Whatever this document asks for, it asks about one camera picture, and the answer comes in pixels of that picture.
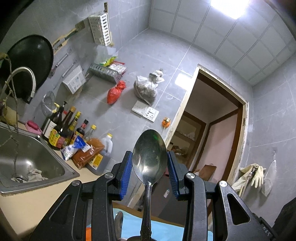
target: bottle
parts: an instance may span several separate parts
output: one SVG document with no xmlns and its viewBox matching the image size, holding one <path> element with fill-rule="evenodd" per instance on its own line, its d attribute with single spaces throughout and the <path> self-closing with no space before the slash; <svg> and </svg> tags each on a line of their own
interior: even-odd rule
<svg viewBox="0 0 296 241">
<path fill-rule="evenodd" d="M 64 107 L 67 104 L 67 102 L 64 102 L 62 107 L 59 108 L 59 111 L 53 113 L 51 117 L 48 119 L 47 125 L 45 125 L 45 128 L 42 132 L 43 139 L 48 141 L 49 136 L 53 128 L 55 128 L 58 124 L 62 122 L 62 113 L 64 111 Z"/>
<path fill-rule="evenodd" d="M 84 122 L 82 123 L 81 127 L 76 129 L 76 131 L 74 132 L 74 134 L 71 138 L 70 145 L 72 145 L 74 143 L 77 136 L 80 136 L 81 138 L 84 136 L 85 128 L 88 123 L 89 123 L 89 121 L 87 119 L 85 119 Z"/>
<path fill-rule="evenodd" d="M 52 149 L 60 150 L 62 148 L 62 145 L 67 138 L 70 120 L 75 111 L 76 108 L 72 106 L 64 120 L 51 131 L 49 136 L 49 144 Z"/>
<path fill-rule="evenodd" d="M 87 169 L 95 175 L 104 174 L 104 170 L 106 169 L 107 164 L 111 159 L 111 152 L 113 147 L 113 142 L 111 139 L 112 135 L 110 133 L 108 133 L 106 137 L 101 139 L 102 144 L 105 146 L 104 149 L 98 155 L 96 155 L 94 159 L 86 164 Z"/>
<path fill-rule="evenodd" d="M 52 110 L 52 114 L 56 113 L 59 109 L 59 105 L 57 103 L 54 103 L 54 105 L 55 105 L 55 108 Z M 49 123 L 48 119 L 52 116 L 52 114 L 45 118 L 45 121 L 43 122 L 43 124 L 40 128 L 42 131 L 44 131 L 44 129 L 47 128 L 48 123 Z"/>
<path fill-rule="evenodd" d="M 79 119 L 80 115 L 81 115 L 81 112 L 78 111 L 78 112 L 76 113 L 74 119 L 72 120 L 71 124 L 69 125 L 69 128 L 68 128 L 68 135 L 67 135 L 66 140 L 64 141 L 63 148 L 64 148 L 65 146 L 68 146 L 68 144 L 69 144 L 69 142 L 70 142 L 70 140 L 71 140 L 71 137 L 72 137 L 72 135 L 73 135 L 73 133 L 74 133 L 74 129 L 75 129 L 75 127 L 77 126 L 77 120 Z"/>
<path fill-rule="evenodd" d="M 86 134 L 83 136 L 83 140 L 85 142 L 88 142 L 90 140 L 90 138 L 92 137 L 93 132 L 95 131 L 96 126 L 92 125 L 90 130 L 88 132 L 86 132 Z"/>
</svg>

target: small white bottle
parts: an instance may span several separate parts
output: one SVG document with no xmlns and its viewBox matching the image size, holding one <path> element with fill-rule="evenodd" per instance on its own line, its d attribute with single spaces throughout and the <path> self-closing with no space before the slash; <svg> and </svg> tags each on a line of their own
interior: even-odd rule
<svg viewBox="0 0 296 241">
<path fill-rule="evenodd" d="M 103 175 L 104 170 L 106 169 L 110 159 L 111 152 L 113 147 L 112 135 L 108 133 L 106 137 L 101 139 L 102 144 L 105 148 L 100 152 L 100 154 L 96 155 L 93 160 L 91 160 L 87 165 L 87 169 L 90 170 L 95 175 Z"/>
</svg>

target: gray plastic basket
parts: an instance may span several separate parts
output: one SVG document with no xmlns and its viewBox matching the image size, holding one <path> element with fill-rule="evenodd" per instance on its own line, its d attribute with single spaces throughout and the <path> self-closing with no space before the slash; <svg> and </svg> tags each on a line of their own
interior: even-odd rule
<svg viewBox="0 0 296 241">
<path fill-rule="evenodd" d="M 110 81 L 117 84 L 118 81 L 122 78 L 122 75 L 119 74 L 116 70 L 112 70 L 108 67 L 92 63 L 89 67 L 89 70 L 97 77 Z"/>
</svg>

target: stainless steel sink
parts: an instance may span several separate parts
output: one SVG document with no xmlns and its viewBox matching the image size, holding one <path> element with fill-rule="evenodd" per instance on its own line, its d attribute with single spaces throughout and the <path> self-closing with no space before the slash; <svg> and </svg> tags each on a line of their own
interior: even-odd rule
<svg viewBox="0 0 296 241">
<path fill-rule="evenodd" d="M 65 163 L 40 136 L 23 130 L 19 131 L 18 136 L 14 131 L 13 136 L 19 141 L 16 161 L 18 179 L 26 180 L 29 168 L 36 168 L 41 170 L 42 177 L 48 180 L 30 183 L 11 180 L 15 174 L 13 160 L 16 150 L 16 144 L 11 139 L 0 147 L 0 193 L 2 195 L 21 193 L 79 177 L 79 173 Z M 0 144 L 9 137 L 7 125 L 0 123 Z"/>
</svg>

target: white basket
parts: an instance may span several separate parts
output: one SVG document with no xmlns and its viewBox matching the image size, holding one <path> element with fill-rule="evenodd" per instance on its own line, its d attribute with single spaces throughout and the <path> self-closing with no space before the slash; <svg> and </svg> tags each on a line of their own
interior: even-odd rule
<svg viewBox="0 0 296 241">
<path fill-rule="evenodd" d="M 77 66 L 64 80 L 63 84 L 74 94 L 84 83 L 86 79 L 82 72 L 81 66 Z"/>
<path fill-rule="evenodd" d="M 95 43 L 103 46 L 112 43 L 108 13 L 97 13 L 89 16 L 89 24 Z"/>
</svg>

